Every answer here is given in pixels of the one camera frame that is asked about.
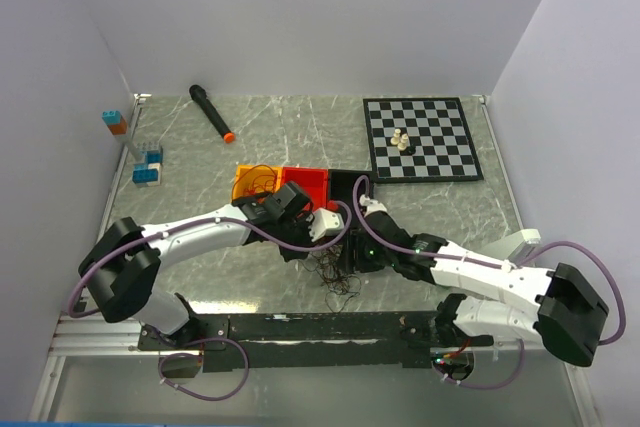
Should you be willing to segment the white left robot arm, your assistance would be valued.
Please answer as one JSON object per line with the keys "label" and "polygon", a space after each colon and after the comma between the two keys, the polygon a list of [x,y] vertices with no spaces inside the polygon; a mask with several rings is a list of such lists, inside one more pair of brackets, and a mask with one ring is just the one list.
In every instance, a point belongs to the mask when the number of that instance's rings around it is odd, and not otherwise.
{"label": "white left robot arm", "polygon": [[261,232],[278,240],[285,260],[305,257],[313,246],[312,207],[309,194],[291,181],[189,219],[141,226],[124,217],[99,239],[79,274],[106,322],[136,319],[184,349],[197,337],[195,314],[182,296],[155,285],[158,274],[214,250],[262,242]]}

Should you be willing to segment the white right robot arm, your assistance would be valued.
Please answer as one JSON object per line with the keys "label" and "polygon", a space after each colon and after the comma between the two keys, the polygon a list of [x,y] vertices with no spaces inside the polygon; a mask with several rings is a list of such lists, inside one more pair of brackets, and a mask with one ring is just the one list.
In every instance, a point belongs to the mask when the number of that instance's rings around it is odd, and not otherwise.
{"label": "white right robot arm", "polygon": [[410,235],[382,208],[355,215],[383,266],[412,281],[464,291],[436,322],[445,344],[479,336],[517,339],[578,367],[591,366],[604,345],[609,308],[577,268],[519,266],[441,237]]}

